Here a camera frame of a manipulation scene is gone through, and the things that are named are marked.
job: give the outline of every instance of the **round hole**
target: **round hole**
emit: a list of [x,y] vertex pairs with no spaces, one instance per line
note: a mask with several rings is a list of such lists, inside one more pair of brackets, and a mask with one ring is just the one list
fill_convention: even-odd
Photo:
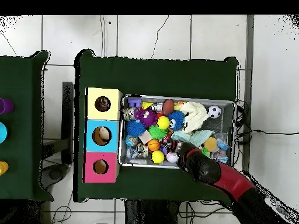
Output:
[[111,102],[106,96],[101,96],[96,99],[95,107],[97,111],[105,112],[110,109]]
[[93,171],[95,171],[95,173],[97,174],[105,174],[108,171],[108,163],[105,160],[97,160],[94,164],[93,164]]
[[92,133],[92,140],[99,146],[107,145],[111,137],[112,133],[107,127],[96,127]]

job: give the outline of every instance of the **yellow ball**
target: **yellow ball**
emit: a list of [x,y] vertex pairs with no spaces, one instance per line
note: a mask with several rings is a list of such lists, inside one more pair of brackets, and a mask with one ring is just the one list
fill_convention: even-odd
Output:
[[152,153],[152,161],[156,164],[159,164],[164,161],[164,154],[160,150],[156,150]]
[[169,127],[170,123],[171,122],[168,117],[161,116],[158,119],[157,126],[159,127],[159,129],[165,130]]

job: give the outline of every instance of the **blue box face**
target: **blue box face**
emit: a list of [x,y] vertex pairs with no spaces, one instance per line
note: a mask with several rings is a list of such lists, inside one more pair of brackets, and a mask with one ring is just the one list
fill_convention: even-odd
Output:
[[[97,127],[107,127],[112,134],[111,140],[106,145],[97,145],[92,139],[92,133]],[[117,121],[87,120],[86,151],[92,152],[117,152]]]

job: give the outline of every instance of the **orange basketball ball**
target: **orange basketball ball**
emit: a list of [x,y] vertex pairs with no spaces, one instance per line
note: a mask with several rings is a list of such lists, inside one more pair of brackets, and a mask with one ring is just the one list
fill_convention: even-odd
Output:
[[157,151],[160,148],[160,142],[157,139],[152,139],[147,143],[150,151]]

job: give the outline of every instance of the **green table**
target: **green table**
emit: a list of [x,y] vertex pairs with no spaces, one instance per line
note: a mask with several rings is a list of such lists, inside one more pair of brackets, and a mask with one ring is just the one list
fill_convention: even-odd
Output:
[[0,57],[0,97],[10,99],[15,110],[0,115],[8,137],[0,143],[0,160],[8,171],[0,176],[0,199],[52,200],[39,184],[41,161],[41,77],[48,52],[29,58]]
[[229,198],[220,191],[197,183],[188,174],[174,169],[121,167],[114,184],[83,183],[82,130],[86,87],[118,89],[123,94],[234,101],[237,65],[235,58],[224,61],[97,58],[93,56],[93,51],[82,50],[75,59],[74,135],[79,139],[75,144],[74,200],[222,200],[230,204]]

